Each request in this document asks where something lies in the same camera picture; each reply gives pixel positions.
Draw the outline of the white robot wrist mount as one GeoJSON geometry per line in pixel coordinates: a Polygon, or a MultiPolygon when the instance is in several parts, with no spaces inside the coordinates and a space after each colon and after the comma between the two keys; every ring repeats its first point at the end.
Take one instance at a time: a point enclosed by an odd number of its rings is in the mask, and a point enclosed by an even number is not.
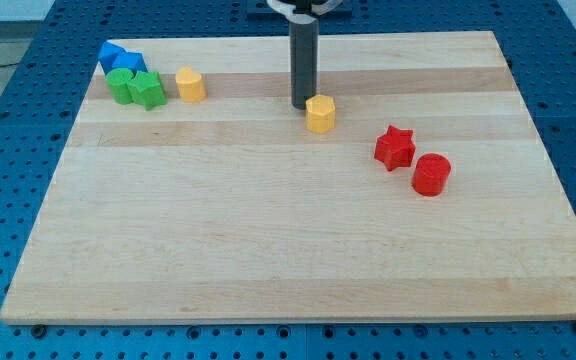
{"type": "Polygon", "coordinates": [[[290,23],[309,24],[340,7],[343,0],[267,0],[266,3],[290,23]]]}

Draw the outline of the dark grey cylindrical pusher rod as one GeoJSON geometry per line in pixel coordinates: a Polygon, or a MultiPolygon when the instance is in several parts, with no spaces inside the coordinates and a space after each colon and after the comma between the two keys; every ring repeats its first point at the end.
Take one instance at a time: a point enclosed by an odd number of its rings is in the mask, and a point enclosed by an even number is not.
{"type": "Polygon", "coordinates": [[[300,110],[316,94],[319,21],[307,14],[289,18],[292,105],[300,110]]]}

